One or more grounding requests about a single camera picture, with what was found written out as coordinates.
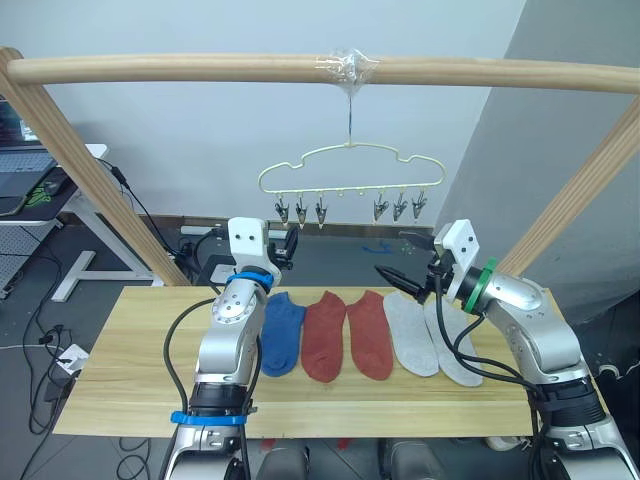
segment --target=blue band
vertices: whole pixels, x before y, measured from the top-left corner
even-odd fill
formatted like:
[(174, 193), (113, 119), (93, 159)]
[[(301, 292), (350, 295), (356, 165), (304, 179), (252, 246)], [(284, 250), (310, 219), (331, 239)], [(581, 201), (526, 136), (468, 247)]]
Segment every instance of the blue band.
[(246, 415), (225, 416), (225, 417), (195, 417), (175, 411), (171, 414), (171, 423), (180, 425), (198, 425), (206, 427), (231, 427), (233, 425), (244, 425), (247, 423)]
[(229, 282), (231, 282), (231, 280), (233, 280), (234, 278), (244, 278), (245, 280), (253, 280), (255, 282), (259, 282), (261, 285), (264, 285), (265, 289), (267, 290), (270, 290), (273, 286), (273, 275), (271, 275), (270, 273), (267, 273), (265, 275), (256, 272), (236, 273), (235, 275), (231, 275), (229, 278), (227, 278), (227, 285), (229, 285)]

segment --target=wooden table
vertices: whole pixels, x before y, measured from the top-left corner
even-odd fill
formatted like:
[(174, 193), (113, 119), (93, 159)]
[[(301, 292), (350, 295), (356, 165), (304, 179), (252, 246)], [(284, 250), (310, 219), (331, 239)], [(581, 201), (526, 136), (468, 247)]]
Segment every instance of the wooden table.
[[(346, 304), (365, 287), (326, 287)], [(290, 287), (293, 302), (317, 302), (325, 288)], [(371, 288), (381, 294), (392, 288)], [(169, 414), (180, 399), (162, 363), (162, 343), (171, 322), (186, 307), (208, 298), (206, 287), (126, 287), (107, 320), (91, 358), (69, 398), (55, 433), (169, 437)], [(185, 318), (176, 331), (172, 358), (190, 394), (209, 307)], [(421, 378), (394, 360), (385, 381), (365, 377), (350, 352), (344, 324), (344, 358), (336, 380), (310, 379), (300, 362), (288, 375), (260, 375), (254, 399), (258, 412), (247, 434), (266, 437), (468, 437), (531, 433), (521, 387), (489, 379), (478, 388), (457, 385), (442, 372)], [(481, 356), (514, 365), (502, 336), (489, 322), (473, 333)]]

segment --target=red sock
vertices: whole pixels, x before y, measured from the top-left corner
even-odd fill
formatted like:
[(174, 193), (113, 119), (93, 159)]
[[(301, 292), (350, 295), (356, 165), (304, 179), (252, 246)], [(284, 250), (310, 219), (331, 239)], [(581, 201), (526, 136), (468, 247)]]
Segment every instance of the red sock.
[(393, 370), (391, 336), (382, 300), (381, 295), (367, 290), (360, 300), (347, 307), (353, 362), (374, 380), (386, 379)]
[(300, 357), (307, 375), (320, 382), (329, 383), (340, 373), (344, 314), (344, 302), (331, 292), (307, 307)]

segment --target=wooden rod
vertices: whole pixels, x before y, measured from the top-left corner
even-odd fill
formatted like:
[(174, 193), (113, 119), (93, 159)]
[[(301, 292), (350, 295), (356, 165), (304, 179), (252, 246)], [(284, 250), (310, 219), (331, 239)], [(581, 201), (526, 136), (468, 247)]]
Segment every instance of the wooden rod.
[(640, 149), (640, 97), (620, 117), (580, 170), (551, 200), (498, 269), (521, 275)]
[(46, 90), (19, 86), (9, 77), (9, 62), (22, 58), (12, 48), (0, 47), (0, 95), (34, 130), (80, 190), (166, 285), (189, 285), (142, 220), (129, 208)]
[[(484, 58), (381, 57), (367, 83), (466, 85), (640, 93), (640, 69)], [(16, 59), (19, 84), (207, 81), (335, 83), (328, 55), (153, 54)]]

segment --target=clear tape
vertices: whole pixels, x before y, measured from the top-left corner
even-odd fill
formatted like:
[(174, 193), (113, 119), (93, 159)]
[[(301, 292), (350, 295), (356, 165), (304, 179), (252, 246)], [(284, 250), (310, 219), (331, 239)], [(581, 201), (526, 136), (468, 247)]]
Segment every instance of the clear tape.
[(360, 50), (350, 48), (334, 52), (329, 59), (318, 59), (317, 68), (329, 72), (331, 83), (352, 97), (369, 81), (378, 63), (378, 60), (371, 60)]

